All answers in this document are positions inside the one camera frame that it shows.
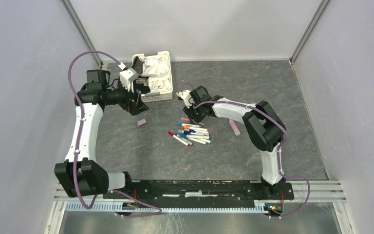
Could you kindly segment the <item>pink highlighter cap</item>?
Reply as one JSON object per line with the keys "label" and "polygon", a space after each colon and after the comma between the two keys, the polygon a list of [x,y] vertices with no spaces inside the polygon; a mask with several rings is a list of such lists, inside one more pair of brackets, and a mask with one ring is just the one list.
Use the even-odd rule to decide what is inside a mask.
{"label": "pink highlighter cap", "polygon": [[141,119],[141,120],[139,120],[139,121],[137,122],[137,125],[138,125],[138,126],[142,126],[142,125],[144,125],[146,122],[147,122],[147,121],[146,121],[145,119]]}

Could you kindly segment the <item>light blue cap marker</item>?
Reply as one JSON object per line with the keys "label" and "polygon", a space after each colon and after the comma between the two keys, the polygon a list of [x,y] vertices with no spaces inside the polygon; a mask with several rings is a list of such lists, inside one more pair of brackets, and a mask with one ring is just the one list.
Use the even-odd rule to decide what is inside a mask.
{"label": "light blue cap marker", "polygon": [[183,126],[183,127],[188,127],[188,128],[201,128],[200,125],[187,124],[187,123],[181,123],[181,122],[177,122],[176,126]]}

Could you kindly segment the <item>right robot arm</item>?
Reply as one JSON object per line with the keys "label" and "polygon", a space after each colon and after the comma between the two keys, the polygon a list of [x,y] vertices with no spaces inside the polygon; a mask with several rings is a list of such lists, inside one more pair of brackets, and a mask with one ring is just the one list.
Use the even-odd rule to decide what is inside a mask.
{"label": "right robot arm", "polygon": [[212,97],[203,86],[177,92],[176,95],[184,102],[183,111],[193,124],[205,117],[227,118],[242,123],[252,144],[261,153],[262,194],[274,199],[281,193],[285,178],[280,154],[287,133],[284,123],[268,102],[262,100],[257,104],[246,104],[223,96]]}

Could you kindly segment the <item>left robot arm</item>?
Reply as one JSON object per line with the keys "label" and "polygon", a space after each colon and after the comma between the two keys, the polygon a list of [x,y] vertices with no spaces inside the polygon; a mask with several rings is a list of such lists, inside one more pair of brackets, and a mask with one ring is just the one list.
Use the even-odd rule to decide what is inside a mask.
{"label": "left robot arm", "polygon": [[119,73],[116,88],[109,85],[110,72],[88,70],[87,82],[74,98],[76,122],[71,147],[64,162],[55,165],[54,173],[68,197],[105,194],[115,185],[121,198],[133,194],[133,185],[125,175],[109,178],[96,162],[95,147],[98,127],[108,105],[119,105],[132,116],[148,110],[141,99],[141,92],[134,90],[131,83],[139,77],[132,68]]}

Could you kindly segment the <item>orange cap marker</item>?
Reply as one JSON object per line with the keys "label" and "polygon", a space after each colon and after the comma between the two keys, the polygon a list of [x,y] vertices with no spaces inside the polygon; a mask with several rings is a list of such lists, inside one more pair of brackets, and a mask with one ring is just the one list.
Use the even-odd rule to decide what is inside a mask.
{"label": "orange cap marker", "polygon": [[187,131],[196,131],[196,132],[204,132],[209,133],[209,130],[207,128],[197,128],[192,126],[183,126],[183,128]]}

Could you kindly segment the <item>blue cap marker upper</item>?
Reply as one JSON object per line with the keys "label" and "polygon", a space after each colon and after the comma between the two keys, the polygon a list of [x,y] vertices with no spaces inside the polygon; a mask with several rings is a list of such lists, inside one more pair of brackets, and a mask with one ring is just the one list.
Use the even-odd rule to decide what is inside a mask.
{"label": "blue cap marker upper", "polygon": [[208,136],[209,132],[202,132],[202,131],[195,131],[192,129],[184,129],[185,134],[192,134],[192,135],[201,135],[201,136]]}

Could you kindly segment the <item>black printed shirt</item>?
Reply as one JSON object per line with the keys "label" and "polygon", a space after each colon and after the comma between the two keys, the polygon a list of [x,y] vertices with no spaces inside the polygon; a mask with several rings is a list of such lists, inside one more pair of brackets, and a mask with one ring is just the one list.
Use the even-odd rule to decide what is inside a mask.
{"label": "black printed shirt", "polygon": [[142,94],[147,94],[150,92],[148,82],[149,77],[143,75],[143,64],[144,62],[139,57],[133,59],[132,68],[138,74],[138,78],[133,81],[133,87],[135,90],[139,90]]}

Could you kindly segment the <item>blue cap marker lower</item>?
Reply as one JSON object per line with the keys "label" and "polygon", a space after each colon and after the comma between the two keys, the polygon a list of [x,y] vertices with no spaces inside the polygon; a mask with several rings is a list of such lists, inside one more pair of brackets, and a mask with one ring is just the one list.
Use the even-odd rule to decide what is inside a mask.
{"label": "blue cap marker lower", "polygon": [[201,136],[201,135],[191,135],[191,134],[179,134],[182,138],[197,137],[197,138],[206,138],[210,139],[210,136]]}

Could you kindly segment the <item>white marker bottom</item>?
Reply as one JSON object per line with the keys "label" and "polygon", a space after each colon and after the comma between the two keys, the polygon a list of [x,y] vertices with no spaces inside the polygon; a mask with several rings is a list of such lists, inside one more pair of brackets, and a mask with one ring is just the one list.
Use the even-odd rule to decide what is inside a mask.
{"label": "white marker bottom", "polygon": [[200,144],[210,144],[211,143],[211,140],[206,139],[206,138],[189,137],[188,139],[190,141],[195,141],[195,142],[198,142]]}

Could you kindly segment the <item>red cap marker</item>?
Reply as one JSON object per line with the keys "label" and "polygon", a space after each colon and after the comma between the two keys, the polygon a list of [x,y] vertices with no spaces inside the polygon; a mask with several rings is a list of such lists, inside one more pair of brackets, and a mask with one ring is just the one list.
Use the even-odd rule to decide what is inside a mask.
{"label": "red cap marker", "polygon": [[182,143],[183,145],[185,145],[186,147],[190,146],[189,143],[185,142],[184,140],[182,140],[180,137],[178,137],[176,134],[172,133],[172,132],[168,132],[168,134],[170,136],[172,136],[174,139],[176,139],[177,141],[179,141],[180,143]]}

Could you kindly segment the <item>white plastic basket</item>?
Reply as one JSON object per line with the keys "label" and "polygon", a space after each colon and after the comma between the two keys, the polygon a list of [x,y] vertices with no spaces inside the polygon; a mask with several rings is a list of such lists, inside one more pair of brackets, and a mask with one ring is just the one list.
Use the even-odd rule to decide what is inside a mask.
{"label": "white plastic basket", "polygon": [[144,102],[173,98],[173,80],[168,51],[141,53],[132,56],[131,67],[138,73],[131,89],[139,90]]}

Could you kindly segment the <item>white crumpled cloth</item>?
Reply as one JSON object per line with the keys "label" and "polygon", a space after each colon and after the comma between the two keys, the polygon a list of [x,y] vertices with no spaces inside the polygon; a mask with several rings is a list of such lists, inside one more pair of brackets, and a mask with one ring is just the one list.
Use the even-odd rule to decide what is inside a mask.
{"label": "white crumpled cloth", "polygon": [[168,92],[172,88],[170,81],[170,62],[166,55],[157,54],[153,56],[141,56],[143,64],[143,75],[149,77],[149,88],[151,93]]}

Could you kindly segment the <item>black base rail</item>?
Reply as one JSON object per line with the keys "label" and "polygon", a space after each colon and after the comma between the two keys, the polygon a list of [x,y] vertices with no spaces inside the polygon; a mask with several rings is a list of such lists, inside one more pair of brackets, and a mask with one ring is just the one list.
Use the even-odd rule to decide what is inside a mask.
{"label": "black base rail", "polygon": [[276,193],[260,180],[133,180],[122,192],[159,208],[251,208],[256,201],[295,198],[291,183]]}

